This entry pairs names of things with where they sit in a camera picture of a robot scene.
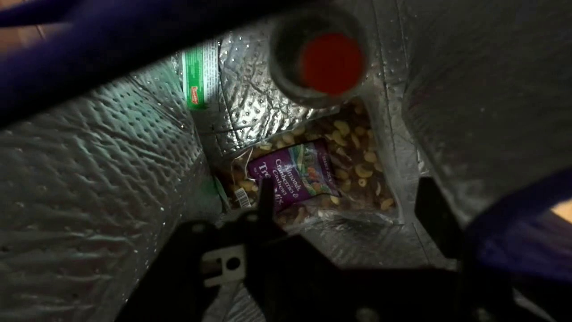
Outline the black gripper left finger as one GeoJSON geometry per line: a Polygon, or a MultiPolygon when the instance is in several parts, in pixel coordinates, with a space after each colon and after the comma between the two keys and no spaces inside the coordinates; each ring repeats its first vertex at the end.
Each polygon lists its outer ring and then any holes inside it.
{"type": "Polygon", "coordinates": [[[272,179],[263,179],[259,184],[258,199],[258,222],[270,224],[275,215],[275,183],[272,179]]]}

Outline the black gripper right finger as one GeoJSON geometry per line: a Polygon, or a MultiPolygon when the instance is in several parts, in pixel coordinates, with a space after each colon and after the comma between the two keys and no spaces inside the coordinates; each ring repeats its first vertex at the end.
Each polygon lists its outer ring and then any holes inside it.
{"type": "Polygon", "coordinates": [[[415,217],[447,260],[465,258],[465,229],[433,177],[418,179],[415,217]]]}

